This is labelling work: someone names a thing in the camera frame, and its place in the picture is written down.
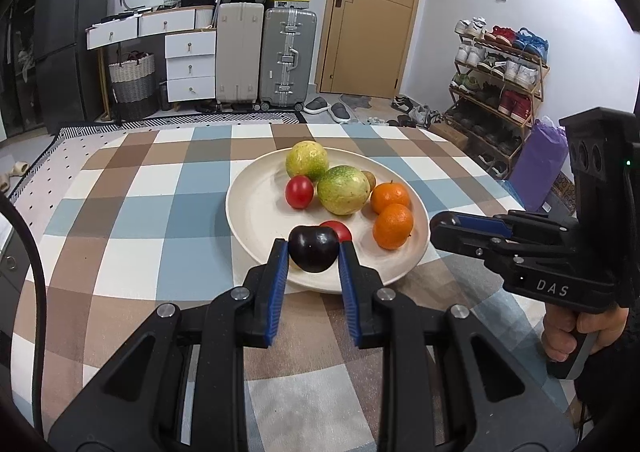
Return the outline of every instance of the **orange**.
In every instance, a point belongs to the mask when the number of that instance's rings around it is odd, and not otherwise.
[[[371,193],[371,208],[376,214],[396,203],[405,207],[411,206],[409,193],[402,183],[381,183]]]
[[[404,205],[386,207],[373,223],[373,238],[380,248],[395,250],[406,243],[414,229],[414,215]]]

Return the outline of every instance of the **door frame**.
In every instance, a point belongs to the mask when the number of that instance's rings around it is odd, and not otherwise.
[[[402,52],[402,64],[400,65],[400,73],[398,74],[398,84],[396,85],[395,93],[398,93],[398,90],[402,86],[402,79],[404,78],[404,70],[406,69],[406,59],[409,54],[409,47],[411,46],[411,41],[413,39],[414,34],[414,25],[415,25],[415,16],[418,11],[418,3],[420,0],[414,0],[411,10],[411,21],[409,23],[409,31],[406,38],[406,42],[404,43],[404,52]],[[324,16],[322,17],[322,34],[320,36],[320,48],[318,51],[318,61],[316,63],[316,92],[320,92],[320,87],[322,85],[322,73],[324,73],[324,63],[326,61],[326,47],[329,41],[329,27],[331,26],[331,19],[334,13],[334,3],[335,0],[326,0],[324,4]]]

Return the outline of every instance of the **gray refrigerator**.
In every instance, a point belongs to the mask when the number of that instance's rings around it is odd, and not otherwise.
[[[36,82],[49,133],[103,111],[98,52],[87,50],[85,29],[106,15],[107,0],[36,0]]]

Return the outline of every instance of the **tablecloth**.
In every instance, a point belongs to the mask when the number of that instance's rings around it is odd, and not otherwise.
[[[444,209],[487,216],[519,209],[470,158],[421,129],[212,125],[113,140],[88,159],[39,242],[49,287],[47,428],[156,306],[201,305],[242,283],[256,263],[230,233],[226,191],[255,158],[301,140],[386,165],[409,182],[430,216]],[[546,375],[539,348],[543,305],[505,292],[481,261],[430,245],[394,287],[428,307],[467,305],[562,411],[575,409],[572,384]],[[12,350],[14,399],[24,413],[30,410],[31,305],[28,281]],[[375,450],[381,353],[353,348],[340,296],[287,286],[274,346],[245,351],[252,452]],[[193,379],[191,371],[188,394]],[[188,427],[187,417],[185,440]]]

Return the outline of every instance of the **human hand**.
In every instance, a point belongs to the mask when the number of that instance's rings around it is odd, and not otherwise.
[[[590,313],[576,314],[565,307],[545,304],[546,315],[543,318],[545,330],[542,334],[542,345],[552,360],[564,362],[574,352],[577,342],[571,331],[576,327],[580,333],[599,331],[598,339],[591,349],[591,355],[602,348],[610,346],[620,338],[625,329],[628,308],[615,306],[599,315]]]

